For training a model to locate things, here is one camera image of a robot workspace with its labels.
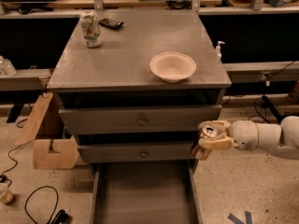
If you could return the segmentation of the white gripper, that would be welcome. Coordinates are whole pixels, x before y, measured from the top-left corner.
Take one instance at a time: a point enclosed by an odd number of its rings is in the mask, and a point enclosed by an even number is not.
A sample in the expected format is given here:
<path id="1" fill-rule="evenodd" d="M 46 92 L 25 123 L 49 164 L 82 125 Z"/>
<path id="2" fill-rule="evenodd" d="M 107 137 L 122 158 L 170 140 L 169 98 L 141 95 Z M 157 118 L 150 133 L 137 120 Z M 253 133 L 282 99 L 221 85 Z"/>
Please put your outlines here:
<path id="1" fill-rule="evenodd" d="M 228 128 L 231 137 L 221 134 Z M 202 122 L 198 129 L 203 134 L 219 134 L 214 138 L 201 138 L 198 144 L 203 148 L 226 150 L 235 146 L 238 150 L 253 150 L 258 145 L 257 125 L 250 120 L 238 120 L 232 124 L 227 120 L 209 120 Z"/>

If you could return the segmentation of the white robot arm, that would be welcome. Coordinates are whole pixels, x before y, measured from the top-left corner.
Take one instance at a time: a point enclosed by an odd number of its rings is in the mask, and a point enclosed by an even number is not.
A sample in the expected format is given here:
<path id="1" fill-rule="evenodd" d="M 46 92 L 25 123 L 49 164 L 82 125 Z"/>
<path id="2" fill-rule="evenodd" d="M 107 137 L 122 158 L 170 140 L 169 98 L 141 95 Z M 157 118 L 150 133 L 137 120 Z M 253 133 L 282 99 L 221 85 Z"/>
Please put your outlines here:
<path id="1" fill-rule="evenodd" d="M 262 149 L 275 157 L 298 160 L 299 118 L 288 116 L 280 124 L 211 120 L 198 126 L 198 140 L 192 147 L 192 155 L 197 160 L 206 160 L 212 150 L 230 148 L 240 151 Z"/>

